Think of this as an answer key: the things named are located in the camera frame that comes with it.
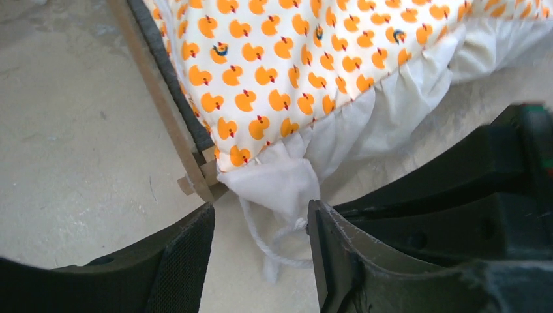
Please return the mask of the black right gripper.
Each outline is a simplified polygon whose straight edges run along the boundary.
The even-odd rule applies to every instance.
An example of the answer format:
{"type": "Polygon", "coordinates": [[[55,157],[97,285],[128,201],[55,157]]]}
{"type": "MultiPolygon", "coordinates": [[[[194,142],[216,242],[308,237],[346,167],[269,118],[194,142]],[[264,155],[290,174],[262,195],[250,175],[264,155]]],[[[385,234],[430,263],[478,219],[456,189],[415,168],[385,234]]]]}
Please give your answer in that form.
{"type": "Polygon", "coordinates": [[[551,260],[540,216],[552,216],[552,111],[543,103],[515,103],[494,122],[515,129],[479,127],[413,172],[335,209],[342,216],[405,216],[352,224],[436,265],[551,260]],[[535,199],[495,193],[525,167],[535,199]]]}

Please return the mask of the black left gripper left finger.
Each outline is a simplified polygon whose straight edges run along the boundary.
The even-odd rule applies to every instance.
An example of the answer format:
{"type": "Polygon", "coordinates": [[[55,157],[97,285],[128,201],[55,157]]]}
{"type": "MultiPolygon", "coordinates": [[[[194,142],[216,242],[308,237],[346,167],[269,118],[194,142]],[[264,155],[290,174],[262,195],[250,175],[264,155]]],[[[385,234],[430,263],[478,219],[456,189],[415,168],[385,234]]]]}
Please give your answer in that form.
{"type": "Polygon", "coordinates": [[[2,312],[197,312],[211,254],[210,203],[89,263],[43,269],[1,259],[2,312]]]}

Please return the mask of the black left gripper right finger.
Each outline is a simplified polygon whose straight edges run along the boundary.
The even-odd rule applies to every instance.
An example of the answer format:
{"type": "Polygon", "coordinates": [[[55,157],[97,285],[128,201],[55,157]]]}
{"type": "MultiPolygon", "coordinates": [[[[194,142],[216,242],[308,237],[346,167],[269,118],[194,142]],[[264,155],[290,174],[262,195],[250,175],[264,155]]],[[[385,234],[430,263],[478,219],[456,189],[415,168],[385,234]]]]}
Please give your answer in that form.
{"type": "Polygon", "coordinates": [[[308,234],[321,312],[551,312],[551,261],[440,267],[400,252],[311,201],[308,234]]]}

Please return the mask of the wooden pet bed frame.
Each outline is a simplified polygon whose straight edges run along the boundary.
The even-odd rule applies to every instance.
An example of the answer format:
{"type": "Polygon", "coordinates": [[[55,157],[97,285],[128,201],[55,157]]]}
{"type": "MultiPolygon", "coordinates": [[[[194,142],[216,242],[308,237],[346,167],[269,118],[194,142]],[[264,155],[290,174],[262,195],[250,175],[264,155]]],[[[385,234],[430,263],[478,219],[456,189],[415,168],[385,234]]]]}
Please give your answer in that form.
{"type": "Polygon", "coordinates": [[[205,202],[216,201],[227,188],[217,180],[215,146],[197,150],[127,0],[111,0],[108,5],[185,168],[185,176],[178,180],[179,187],[185,194],[197,194],[205,202]]]}

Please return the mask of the orange patterned white blanket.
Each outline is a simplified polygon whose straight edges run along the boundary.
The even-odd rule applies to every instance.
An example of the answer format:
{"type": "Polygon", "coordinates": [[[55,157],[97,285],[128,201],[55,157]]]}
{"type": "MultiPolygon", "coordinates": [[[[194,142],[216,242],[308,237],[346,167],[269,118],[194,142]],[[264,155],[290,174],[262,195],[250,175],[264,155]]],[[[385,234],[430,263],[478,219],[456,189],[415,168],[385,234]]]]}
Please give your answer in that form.
{"type": "Polygon", "coordinates": [[[552,32],[551,1],[146,1],[169,65],[239,197],[264,275],[343,162],[393,150],[450,86],[552,32]]]}

